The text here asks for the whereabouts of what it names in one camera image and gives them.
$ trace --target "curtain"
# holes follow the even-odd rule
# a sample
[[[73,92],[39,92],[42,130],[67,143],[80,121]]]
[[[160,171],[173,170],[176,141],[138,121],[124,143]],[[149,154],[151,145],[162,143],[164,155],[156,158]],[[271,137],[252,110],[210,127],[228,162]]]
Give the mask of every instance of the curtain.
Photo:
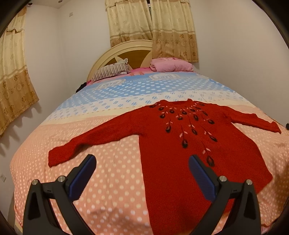
[[[26,7],[0,38],[0,136],[11,122],[39,100],[24,59],[25,15]]]
[[[110,29],[110,45],[152,40],[151,15],[146,0],[105,0]]]
[[[198,62],[189,0],[151,0],[153,58],[176,57]]]

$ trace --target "knit sweater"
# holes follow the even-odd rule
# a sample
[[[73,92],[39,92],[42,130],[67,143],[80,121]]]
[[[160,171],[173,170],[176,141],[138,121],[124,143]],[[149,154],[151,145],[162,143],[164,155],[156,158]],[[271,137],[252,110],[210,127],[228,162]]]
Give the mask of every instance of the knit sweater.
[[[71,159],[83,145],[105,144],[139,135],[142,172],[154,235],[192,230],[210,206],[188,168],[197,154],[217,175],[251,179],[256,192],[271,180],[257,145],[232,123],[279,132],[256,114],[192,100],[161,100],[120,115],[49,152],[49,166]]]

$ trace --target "wall switch plate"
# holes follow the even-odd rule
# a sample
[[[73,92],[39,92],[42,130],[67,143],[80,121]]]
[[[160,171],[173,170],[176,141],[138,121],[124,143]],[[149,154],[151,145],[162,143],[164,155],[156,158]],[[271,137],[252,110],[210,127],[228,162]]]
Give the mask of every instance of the wall switch plate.
[[[6,177],[5,177],[2,173],[0,173],[0,179],[1,179],[3,182],[5,182]]]

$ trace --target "bed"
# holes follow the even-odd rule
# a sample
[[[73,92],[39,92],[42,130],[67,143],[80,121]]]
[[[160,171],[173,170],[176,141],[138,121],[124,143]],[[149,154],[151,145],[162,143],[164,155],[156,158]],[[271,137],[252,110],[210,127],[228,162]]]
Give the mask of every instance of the bed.
[[[49,168],[48,151],[64,145],[115,116],[160,100],[192,99],[229,106],[259,118],[272,119],[230,88],[194,72],[152,72],[152,42],[135,40],[119,44],[93,65],[87,81],[105,65],[128,58],[133,72],[94,82],[64,101],[15,153],[11,172],[15,185],[16,225],[23,226],[26,196],[33,179],[51,182],[67,175],[87,154],[97,158],[97,169],[75,207],[95,234],[153,234],[146,206],[138,136],[91,146],[75,158]],[[289,131],[278,124],[282,134],[234,124],[259,147],[273,180],[258,194],[263,227],[281,214],[289,195]],[[52,206],[62,229],[69,233],[54,201]],[[214,233],[222,229],[223,215]]]

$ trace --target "metal bolt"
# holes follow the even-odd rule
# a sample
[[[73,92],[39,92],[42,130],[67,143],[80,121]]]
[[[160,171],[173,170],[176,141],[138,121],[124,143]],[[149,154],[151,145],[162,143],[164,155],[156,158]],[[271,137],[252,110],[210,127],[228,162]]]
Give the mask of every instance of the metal bolt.
[[[37,185],[37,184],[38,184],[38,179],[33,180],[33,181],[32,181],[32,184],[33,184],[33,185]]]
[[[224,175],[221,175],[221,176],[219,177],[219,180],[220,180],[221,182],[226,182],[226,181],[227,181],[227,177],[224,176]]]
[[[252,184],[253,184],[253,181],[250,180],[250,179],[247,179],[247,180],[246,180],[246,184],[248,184],[248,185],[252,185]]]
[[[59,176],[57,179],[59,182],[63,182],[65,180],[65,176]]]

